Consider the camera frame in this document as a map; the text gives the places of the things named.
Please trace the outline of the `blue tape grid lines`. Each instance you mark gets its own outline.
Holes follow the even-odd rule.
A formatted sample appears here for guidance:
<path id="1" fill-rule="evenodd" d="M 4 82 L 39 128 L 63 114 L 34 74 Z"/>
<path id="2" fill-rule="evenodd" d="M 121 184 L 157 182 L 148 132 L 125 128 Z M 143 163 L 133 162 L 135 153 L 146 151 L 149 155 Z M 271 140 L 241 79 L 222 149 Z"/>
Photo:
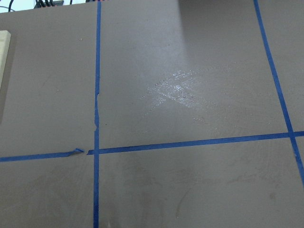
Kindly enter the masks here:
<path id="1" fill-rule="evenodd" d="M 301 228 L 304 3 L 8 11 L 3 228 Z"/>

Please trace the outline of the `bamboo cutting board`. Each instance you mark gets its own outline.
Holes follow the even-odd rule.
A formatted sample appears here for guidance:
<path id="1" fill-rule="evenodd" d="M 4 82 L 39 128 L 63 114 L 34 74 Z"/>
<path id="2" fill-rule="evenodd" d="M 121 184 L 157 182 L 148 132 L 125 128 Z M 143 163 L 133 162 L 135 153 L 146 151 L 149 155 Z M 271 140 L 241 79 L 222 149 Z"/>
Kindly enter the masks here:
<path id="1" fill-rule="evenodd" d="M 4 71 L 10 47 L 11 34 L 7 30 L 0 31 L 0 90 L 2 90 Z"/>

